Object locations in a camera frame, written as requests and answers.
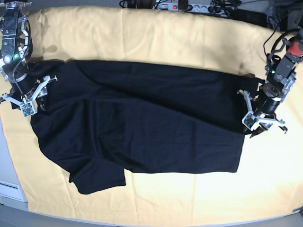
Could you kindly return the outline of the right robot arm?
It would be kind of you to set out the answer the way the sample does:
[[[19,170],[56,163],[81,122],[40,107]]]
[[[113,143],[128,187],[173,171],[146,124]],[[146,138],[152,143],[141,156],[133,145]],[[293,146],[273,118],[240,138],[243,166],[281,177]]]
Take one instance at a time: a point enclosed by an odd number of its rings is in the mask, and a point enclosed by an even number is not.
[[[0,72],[11,85],[9,93],[2,94],[0,101],[10,102],[12,109],[19,109],[25,118],[36,114],[38,108],[45,110],[43,98],[48,94],[47,85],[57,80],[55,74],[49,74],[57,62],[27,63],[33,52],[33,41],[23,8],[31,3],[30,0],[3,0],[0,3],[5,9],[0,19]]]

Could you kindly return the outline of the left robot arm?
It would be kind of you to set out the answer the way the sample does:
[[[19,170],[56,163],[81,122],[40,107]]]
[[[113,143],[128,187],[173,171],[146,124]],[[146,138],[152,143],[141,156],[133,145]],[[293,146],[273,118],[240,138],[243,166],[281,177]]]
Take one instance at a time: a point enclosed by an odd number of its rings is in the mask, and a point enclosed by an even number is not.
[[[285,122],[277,119],[275,111],[296,82],[296,65],[303,62],[303,29],[291,29],[280,35],[271,52],[266,54],[266,60],[267,78],[260,82],[256,96],[247,90],[238,91],[248,109],[242,124],[245,131],[251,132],[251,137],[269,130],[273,125],[283,132],[288,131]]]

